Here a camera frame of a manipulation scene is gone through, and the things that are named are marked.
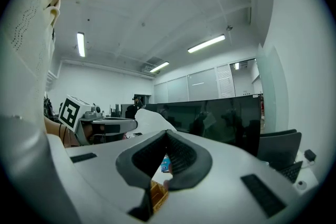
blue package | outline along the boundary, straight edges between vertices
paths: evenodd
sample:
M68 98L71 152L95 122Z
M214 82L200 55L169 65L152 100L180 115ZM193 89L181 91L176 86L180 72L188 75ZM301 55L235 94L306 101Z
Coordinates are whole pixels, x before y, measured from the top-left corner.
M168 166L169 166L170 160L168 157L164 158L161 163L161 172L169 172Z

ceiling light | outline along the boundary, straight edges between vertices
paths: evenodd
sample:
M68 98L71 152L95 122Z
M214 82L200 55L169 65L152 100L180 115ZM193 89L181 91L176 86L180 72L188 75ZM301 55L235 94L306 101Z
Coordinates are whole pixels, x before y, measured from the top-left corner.
M167 65L169 65L169 63L168 62L164 62L162 65L159 65L158 67L155 67L154 69L152 69L151 72L158 71L159 69L161 69L161 68L163 68L163 67L165 67Z
M81 55L82 57L85 57L84 33L81 33L81 32L77 33L77 44L78 44L79 55Z
M188 52L192 53L192 52L194 52L194 51L203 49L203 48L205 48L205 47L207 47L207 46L209 46L209 45L212 45L212 44L214 44L214 43L216 43L216 42L219 42L219 41L222 41L222 40L224 40L224 39L225 39L225 36L224 36L224 35L220 35L219 37L213 38L213 39L211 39L211 40L209 40L209 41L203 42L203 43L201 43L201 44L199 44L199 45L196 45L196 46L194 46L194 47L188 49Z
M201 82L201 83L196 83L196 84L192 84L192 86L195 86L195 85L200 85L200 84L204 84L204 82Z

white ceiling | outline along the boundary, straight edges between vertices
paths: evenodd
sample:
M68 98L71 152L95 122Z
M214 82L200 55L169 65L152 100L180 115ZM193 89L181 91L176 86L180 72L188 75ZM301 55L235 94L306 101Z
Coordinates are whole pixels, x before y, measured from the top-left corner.
M62 0L55 50L66 59L139 72L219 34L230 44L227 25L249 25L250 7L251 0ZM79 31L85 58L76 47Z

brown wicker basket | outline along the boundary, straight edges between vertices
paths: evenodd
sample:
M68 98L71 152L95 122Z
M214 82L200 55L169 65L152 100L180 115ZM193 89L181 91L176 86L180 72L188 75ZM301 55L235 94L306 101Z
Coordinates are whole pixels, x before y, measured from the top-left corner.
M168 197L168 191L159 183L151 181L151 198L153 211L156 213Z

white shirt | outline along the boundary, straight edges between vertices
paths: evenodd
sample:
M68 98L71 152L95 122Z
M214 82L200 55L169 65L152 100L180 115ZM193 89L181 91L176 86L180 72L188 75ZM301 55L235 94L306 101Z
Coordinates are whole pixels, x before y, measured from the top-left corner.
M52 0L11 0L0 21L0 114L45 131L43 97L59 15Z

